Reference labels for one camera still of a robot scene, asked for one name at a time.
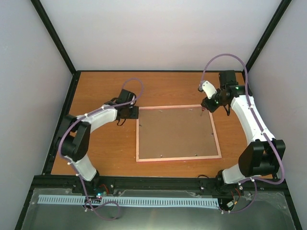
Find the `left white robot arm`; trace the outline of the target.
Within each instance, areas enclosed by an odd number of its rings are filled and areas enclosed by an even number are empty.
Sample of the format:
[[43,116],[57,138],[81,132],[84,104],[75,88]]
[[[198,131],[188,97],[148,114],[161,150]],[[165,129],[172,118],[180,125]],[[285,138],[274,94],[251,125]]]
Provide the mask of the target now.
[[76,171],[77,176],[84,179],[83,187],[89,193],[96,192],[100,187],[100,181],[96,178],[99,172],[87,154],[91,133],[107,123],[117,121],[120,126],[121,120],[137,119],[139,107],[135,105],[136,101],[136,94],[122,89],[118,97],[92,112],[63,118],[56,134],[55,148]]

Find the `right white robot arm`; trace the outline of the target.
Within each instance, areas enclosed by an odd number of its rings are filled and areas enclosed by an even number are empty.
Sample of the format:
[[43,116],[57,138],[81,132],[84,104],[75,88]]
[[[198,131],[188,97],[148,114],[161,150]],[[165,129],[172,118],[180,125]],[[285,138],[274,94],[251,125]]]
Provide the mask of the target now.
[[282,157],[285,152],[285,142],[276,139],[264,124],[251,93],[236,80],[233,70],[219,73],[220,87],[215,88],[207,80],[201,80],[198,90],[206,97],[202,100],[202,109],[214,113],[223,107],[227,115],[234,112],[246,135],[247,147],[238,158],[238,163],[228,169],[218,172],[216,178],[219,186],[242,184],[245,181],[263,180],[264,176],[281,173],[284,180]]

